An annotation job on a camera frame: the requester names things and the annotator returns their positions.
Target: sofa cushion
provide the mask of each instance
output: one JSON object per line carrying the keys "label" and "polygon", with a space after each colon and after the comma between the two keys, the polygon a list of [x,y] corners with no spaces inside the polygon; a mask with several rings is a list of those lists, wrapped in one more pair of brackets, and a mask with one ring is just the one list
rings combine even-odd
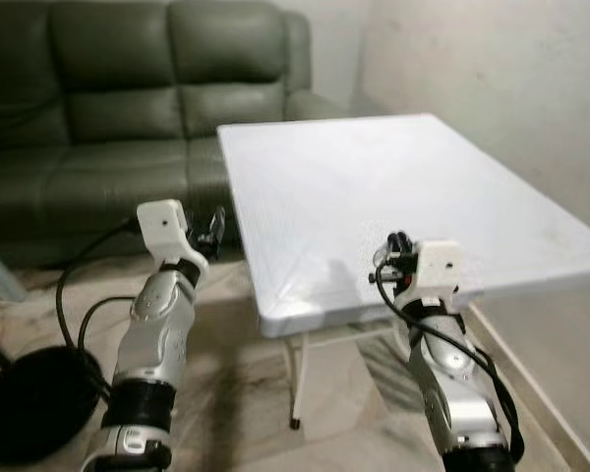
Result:
{"label": "sofa cushion", "polygon": [[44,236],[44,185],[66,153],[64,147],[0,151],[0,241]]}
{"label": "sofa cushion", "polygon": [[269,4],[175,2],[169,15],[182,84],[273,82],[285,72],[284,20]]}
{"label": "sofa cushion", "polygon": [[186,172],[188,204],[193,212],[212,213],[219,205],[231,209],[227,171],[217,138],[190,141]]}
{"label": "sofa cushion", "polygon": [[69,142],[48,4],[0,3],[0,149]]}
{"label": "sofa cushion", "polygon": [[181,90],[186,133],[214,136],[220,125],[284,119],[284,85],[215,84]]}
{"label": "sofa cushion", "polygon": [[52,31],[69,90],[173,84],[164,3],[57,2]]}
{"label": "sofa cushion", "polygon": [[52,30],[76,143],[181,138],[163,3],[57,3]]}
{"label": "sofa cushion", "polygon": [[71,148],[43,196],[54,234],[110,228],[151,200],[185,201],[185,141],[135,141]]}
{"label": "sofa cushion", "polygon": [[183,137],[174,88],[72,93],[69,110],[79,143]]}

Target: table top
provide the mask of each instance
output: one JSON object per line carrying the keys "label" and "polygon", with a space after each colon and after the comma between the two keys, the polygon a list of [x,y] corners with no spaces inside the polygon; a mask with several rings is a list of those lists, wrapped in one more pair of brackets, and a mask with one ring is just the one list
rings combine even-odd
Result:
{"label": "table top", "polygon": [[590,273],[590,229],[432,115],[221,126],[265,336],[389,317],[388,233],[453,239],[457,303]]}

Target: table leg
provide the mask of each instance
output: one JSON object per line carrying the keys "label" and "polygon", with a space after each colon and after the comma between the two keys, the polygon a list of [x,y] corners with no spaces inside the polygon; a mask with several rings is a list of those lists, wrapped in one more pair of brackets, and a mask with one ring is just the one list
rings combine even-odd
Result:
{"label": "table leg", "polygon": [[308,333],[302,333],[301,363],[299,375],[295,384],[295,399],[293,400],[293,412],[291,414],[290,427],[292,430],[299,430],[302,417],[302,401],[304,396],[304,380],[308,372],[308,351],[309,351]]}
{"label": "table leg", "polygon": [[291,344],[290,337],[285,337],[282,342],[282,356],[284,357],[284,365],[286,366],[286,378],[291,385],[295,384],[295,349]]}

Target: baseboard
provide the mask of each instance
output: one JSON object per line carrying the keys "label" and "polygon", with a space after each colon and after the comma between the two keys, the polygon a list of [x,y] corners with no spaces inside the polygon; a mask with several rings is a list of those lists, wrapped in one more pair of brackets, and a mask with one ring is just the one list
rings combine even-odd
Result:
{"label": "baseboard", "polygon": [[560,451],[571,470],[590,471],[588,448],[487,317],[478,307],[470,304],[464,320],[477,341],[497,359],[497,365],[505,377],[504,381],[515,385],[516,393],[533,412],[536,421]]}

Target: robotic arm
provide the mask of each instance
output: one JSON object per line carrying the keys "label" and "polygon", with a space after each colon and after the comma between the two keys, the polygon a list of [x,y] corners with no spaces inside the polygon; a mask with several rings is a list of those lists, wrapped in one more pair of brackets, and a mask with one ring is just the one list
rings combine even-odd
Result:
{"label": "robotic arm", "polygon": [[190,239],[177,201],[138,206],[138,220],[156,272],[131,308],[118,349],[109,406],[89,445],[82,472],[163,471],[171,463],[170,423],[186,365],[186,338],[195,321],[196,288],[207,275],[206,257],[223,236],[224,210],[208,235]]}
{"label": "robotic arm", "polygon": [[[447,308],[458,290],[459,246],[451,241],[413,245],[404,233],[393,233],[376,264],[370,282],[377,284],[389,307],[410,328],[408,367],[422,391],[433,440],[446,472],[512,472],[524,452],[515,406],[491,360],[486,360],[487,355],[465,336],[461,316]],[[386,296],[383,283],[395,284],[393,302]],[[479,352],[483,359],[477,357]],[[503,410],[508,413],[511,449],[492,395],[479,379],[479,367],[493,378]]]}

